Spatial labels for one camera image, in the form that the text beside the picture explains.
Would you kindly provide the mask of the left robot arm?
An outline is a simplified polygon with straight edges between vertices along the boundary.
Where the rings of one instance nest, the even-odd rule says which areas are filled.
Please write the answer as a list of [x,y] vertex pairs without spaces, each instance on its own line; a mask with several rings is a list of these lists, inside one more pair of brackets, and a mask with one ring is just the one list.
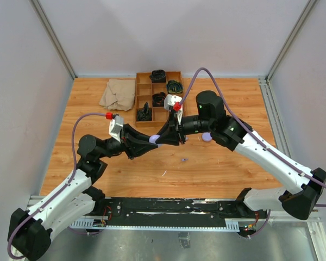
[[[104,194],[93,187],[107,164],[101,159],[125,153],[129,159],[158,148],[158,135],[147,136],[126,124],[118,134],[102,140],[87,134],[79,140],[73,154],[71,173],[52,192],[28,210],[16,209],[10,219],[7,252],[12,259],[38,260],[56,237],[81,216],[99,215],[105,210]],[[21,255],[12,253],[17,249]]]

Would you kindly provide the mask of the purple earbud case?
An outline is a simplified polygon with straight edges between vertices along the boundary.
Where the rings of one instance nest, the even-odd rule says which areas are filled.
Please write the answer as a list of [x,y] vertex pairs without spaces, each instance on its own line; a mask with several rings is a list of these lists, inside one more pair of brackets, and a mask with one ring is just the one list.
[[212,140],[211,134],[209,132],[205,132],[202,134],[202,140],[204,142],[210,142]]
[[161,144],[157,143],[157,140],[158,140],[159,138],[160,138],[160,135],[158,135],[158,134],[154,134],[154,135],[152,135],[152,136],[149,137],[149,142],[150,142],[151,144],[156,144],[156,145],[158,145],[158,146],[160,147]]

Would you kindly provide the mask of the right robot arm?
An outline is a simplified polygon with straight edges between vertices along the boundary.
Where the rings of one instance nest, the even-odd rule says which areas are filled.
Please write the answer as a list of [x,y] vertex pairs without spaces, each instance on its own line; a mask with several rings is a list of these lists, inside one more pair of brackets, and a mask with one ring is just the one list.
[[169,117],[158,132],[158,144],[178,146],[186,136],[209,132],[217,144],[252,160],[276,178],[276,189],[245,188],[237,197],[236,213],[243,218],[257,210],[284,210],[300,220],[307,220],[322,194],[326,172],[305,167],[266,142],[251,126],[227,115],[223,100],[213,91],[196,97],[197,115],[183,116],[181,97],[167,95],[164,108]]

